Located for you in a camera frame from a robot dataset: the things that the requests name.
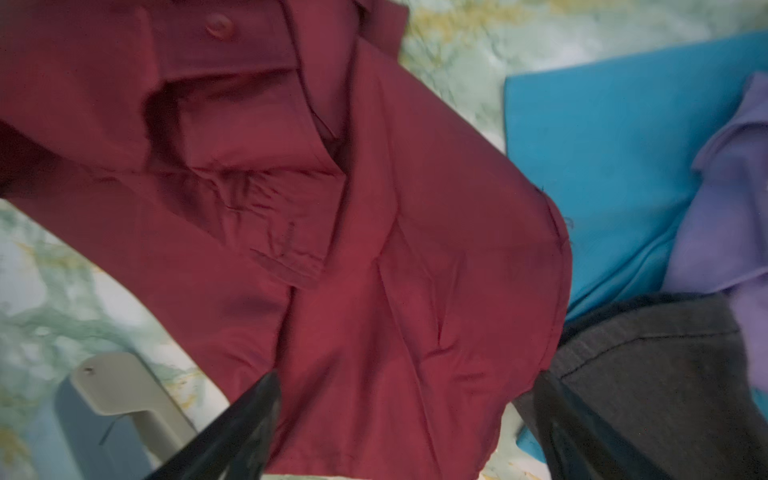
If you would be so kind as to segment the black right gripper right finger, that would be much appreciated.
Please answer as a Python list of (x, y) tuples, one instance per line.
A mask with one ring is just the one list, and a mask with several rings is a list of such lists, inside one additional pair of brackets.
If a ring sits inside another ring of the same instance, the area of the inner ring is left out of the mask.
[(533, 392), (539, 444), (553, 479), (670, 477), (550, 372), (537, 377)]

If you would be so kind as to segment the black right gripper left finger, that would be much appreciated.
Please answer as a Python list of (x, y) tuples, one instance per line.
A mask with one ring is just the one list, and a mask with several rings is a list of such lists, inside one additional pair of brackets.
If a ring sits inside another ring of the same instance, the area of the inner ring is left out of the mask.
[(261, 479), (280, 409), (279, 379), (271, 371), (148, 478)]

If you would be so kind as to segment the maroon button shirt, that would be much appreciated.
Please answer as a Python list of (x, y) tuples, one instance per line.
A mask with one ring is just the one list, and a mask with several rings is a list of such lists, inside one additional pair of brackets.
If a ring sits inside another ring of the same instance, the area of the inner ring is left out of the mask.
[(1, 195), (130, 290), (268, 469), (475, 479), (554, 354), (551, 199), (397, 60), (390, 1), (5, 1)]

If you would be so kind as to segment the dark grey cloth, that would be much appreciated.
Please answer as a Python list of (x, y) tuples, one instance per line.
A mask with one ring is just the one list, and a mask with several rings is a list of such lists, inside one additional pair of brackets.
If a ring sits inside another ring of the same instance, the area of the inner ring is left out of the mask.
[[(545, 371), (668, 479), (767, 475), (767, 422), (719, 294), (651, 294), (594, 310), (566, 325)], [(514, 405), (539, 442), (533, 389)]]

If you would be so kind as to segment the lilac purple cloth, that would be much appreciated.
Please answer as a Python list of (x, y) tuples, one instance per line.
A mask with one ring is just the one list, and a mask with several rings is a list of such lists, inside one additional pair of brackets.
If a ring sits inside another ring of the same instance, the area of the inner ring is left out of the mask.
[(767, 76), (701, 148), (700, 187), (678, 229), (667, 292), (723, 293), (745, 342), (750, 384), (767, 389)]

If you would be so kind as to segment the teal blue cloth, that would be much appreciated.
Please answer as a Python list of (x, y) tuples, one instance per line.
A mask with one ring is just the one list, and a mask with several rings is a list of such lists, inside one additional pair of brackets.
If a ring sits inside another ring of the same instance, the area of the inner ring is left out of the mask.
[(730, 308), (723, 293), (662, 284), (701, 184), (694, 159), (734, 116), (755, 73), (767, 76), (763, 31), (506, 81), (509, 158), (567, 222), (573, 278), (564, 330), (651, 294), (719, 294)]

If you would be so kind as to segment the grey blue board eraser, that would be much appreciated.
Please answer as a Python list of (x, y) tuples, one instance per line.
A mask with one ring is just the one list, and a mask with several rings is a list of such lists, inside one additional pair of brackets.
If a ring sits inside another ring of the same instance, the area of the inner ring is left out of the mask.
[(128, 352), (83, 361), (59, 386), (54, 412), (81, 479), (144, 479), (197, 435), (146, 365)]

